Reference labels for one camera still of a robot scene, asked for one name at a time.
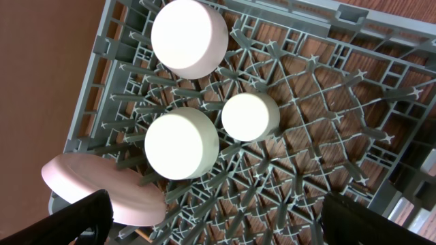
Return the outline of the white plastic cup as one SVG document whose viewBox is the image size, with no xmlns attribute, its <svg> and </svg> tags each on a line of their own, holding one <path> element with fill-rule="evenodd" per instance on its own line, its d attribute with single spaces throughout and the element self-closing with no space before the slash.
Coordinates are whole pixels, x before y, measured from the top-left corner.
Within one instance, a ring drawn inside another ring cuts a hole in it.
<svg viewBox="0 0 436 245">
<path fill-rule="evenodd" d="M 262 141 L 279 127 L 279 106 L 265 93 L 240 93 L 225 103 L 221 122 L 235 140 Z"/>
</svg>

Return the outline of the pale green bowl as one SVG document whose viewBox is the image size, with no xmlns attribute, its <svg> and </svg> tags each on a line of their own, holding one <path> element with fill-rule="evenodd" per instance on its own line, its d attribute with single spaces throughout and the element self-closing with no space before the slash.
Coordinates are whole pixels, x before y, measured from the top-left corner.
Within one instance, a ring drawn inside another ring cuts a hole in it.
<svg viewBox="0 0 436 245">
<path fill-rule="evenodd" d="M 219 137 L 206 114 L 194 108 L 177 108 L 151 123 L 144 150 L 151 167 L 164 178 L 198 178 L 213 168 Z"/>
</svg>

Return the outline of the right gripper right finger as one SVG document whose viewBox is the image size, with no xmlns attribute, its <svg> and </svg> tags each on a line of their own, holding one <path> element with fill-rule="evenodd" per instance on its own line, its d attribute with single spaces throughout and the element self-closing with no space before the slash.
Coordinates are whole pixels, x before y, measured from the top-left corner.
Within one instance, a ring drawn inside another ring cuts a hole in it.
<svg viewBox="0 0 436 245">
<path fill-rule="evenodd" d="M 337 193 L 324 198 L 322 229 L 329 245 L 435 245 Z"/>
</svg>

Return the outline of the large pink plate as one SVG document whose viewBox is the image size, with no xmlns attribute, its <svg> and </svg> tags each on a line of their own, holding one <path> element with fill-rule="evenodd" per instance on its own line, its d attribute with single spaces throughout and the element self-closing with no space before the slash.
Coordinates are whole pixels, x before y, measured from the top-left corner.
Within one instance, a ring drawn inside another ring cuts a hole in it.
<svg viewBox="0 0 436 245">
<path fill-rule="evenodd" d="M 114 222 L 152 226 L 164 221 L 164 194 L 154 185 L 139 185 L 141 175 L 116 168 L 115 162 L 94 154 L 65 153 L 42 167 L 47 186 L 68 203 L 75 203 L 103 189 L 108 192 Z"/>
</svg>

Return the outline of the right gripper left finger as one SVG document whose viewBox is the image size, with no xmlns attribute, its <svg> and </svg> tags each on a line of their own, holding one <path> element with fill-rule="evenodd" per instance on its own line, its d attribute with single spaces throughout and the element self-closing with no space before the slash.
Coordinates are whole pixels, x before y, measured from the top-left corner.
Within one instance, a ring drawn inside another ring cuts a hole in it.
<svg viewBox="0 0 436 245">
<path fill-rule="evenodd" d="M 100 189 L 1 240 L 3 245 L 105 244 L 113 224 L 110 196 Z"/>
</svg>

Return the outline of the small pink bowl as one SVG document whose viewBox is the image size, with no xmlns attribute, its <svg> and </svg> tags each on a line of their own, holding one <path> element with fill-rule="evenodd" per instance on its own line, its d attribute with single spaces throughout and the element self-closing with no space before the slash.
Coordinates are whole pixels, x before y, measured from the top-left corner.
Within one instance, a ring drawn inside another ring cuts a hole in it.
<svg viewBox="0 0 436 245">
<path fill-rule="evenodd" d="M 222 62 L 229 32 L 223 16 L 194 0 L 165 5 L 151 30 L 151 45 L 158 60 L 177 76 L 198 79 Z"/>
</svg>

